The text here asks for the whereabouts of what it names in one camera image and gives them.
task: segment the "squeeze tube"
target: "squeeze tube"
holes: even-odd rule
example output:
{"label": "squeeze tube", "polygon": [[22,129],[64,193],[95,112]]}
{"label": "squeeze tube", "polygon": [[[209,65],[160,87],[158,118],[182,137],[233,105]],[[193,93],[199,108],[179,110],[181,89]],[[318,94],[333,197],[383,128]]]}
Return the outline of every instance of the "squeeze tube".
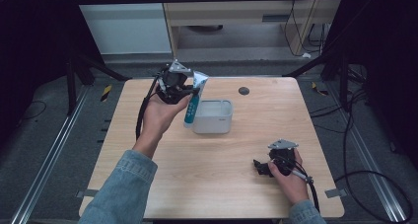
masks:
{"label": "squeeze tube", "polygon": [[200,88],[199,93],[191,97],[190,102],[188,102],[187,111],[185,112],[184,117],[184,127],[190,128],[193,125],[194,116],[196,115],[197,106],[199,106],[200,96],[202,95],[203,88],[205,87],[206,81],[209,76],[204,73],[194,71],[193,77],[193,88]]}

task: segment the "person's right hand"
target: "person's right hand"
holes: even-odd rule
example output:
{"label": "person's right hand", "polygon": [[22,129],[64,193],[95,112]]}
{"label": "person's right hand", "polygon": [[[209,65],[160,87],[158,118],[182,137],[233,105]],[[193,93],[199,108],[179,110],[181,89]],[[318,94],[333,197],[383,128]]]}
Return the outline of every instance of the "person's right hand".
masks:
{"label": "person's right hand", "polygon": [[[298,150],[295,148],[295,159],[302,165],[302,158],[299,155]],[[277,183],[279,184],[282,191],[285,193],[292,205],[309,199],[307,183],[302,180],[300,177],[291,173],[289,176],[283,176],[279,169],[272,163],[268,162],[268,168],[270,169],[271,174],[273,174]]]}

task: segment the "blue denim jacket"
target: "blue denim jacket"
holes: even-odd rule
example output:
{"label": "blue denim jacket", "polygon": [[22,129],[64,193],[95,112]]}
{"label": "blue denim jacket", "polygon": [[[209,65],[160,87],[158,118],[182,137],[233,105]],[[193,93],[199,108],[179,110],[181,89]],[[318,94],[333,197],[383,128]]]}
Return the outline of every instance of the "blue denim jacket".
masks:
{"label": "blue denim jacket", "polygon": [[[156,172],[157,165],[151,159],[126,151],[79,223],[141,223]],[[295,204],[289,218],[292,223],[325,223],[309,200]]]}

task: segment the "translucent plastic box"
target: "translucent plastic box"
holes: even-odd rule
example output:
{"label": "translucent plastic box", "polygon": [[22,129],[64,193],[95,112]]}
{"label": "translucent plastic box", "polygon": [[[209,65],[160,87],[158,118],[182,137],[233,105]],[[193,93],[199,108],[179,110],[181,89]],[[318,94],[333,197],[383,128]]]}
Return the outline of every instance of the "translucent plastic box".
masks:
{"label": "translucent plastic box", "polygon": [[193,122],[195,133],[227,133],[231,129],[233,104],[229,100],[202,100]]}

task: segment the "wall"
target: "wall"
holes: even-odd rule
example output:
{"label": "wall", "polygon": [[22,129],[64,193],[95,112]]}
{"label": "wall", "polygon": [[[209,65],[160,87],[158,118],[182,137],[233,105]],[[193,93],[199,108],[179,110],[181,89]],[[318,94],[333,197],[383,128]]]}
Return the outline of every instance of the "wall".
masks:
{"label": "wall", "polygon": [[104,60],[172,53],[162,4],[80,6]]}

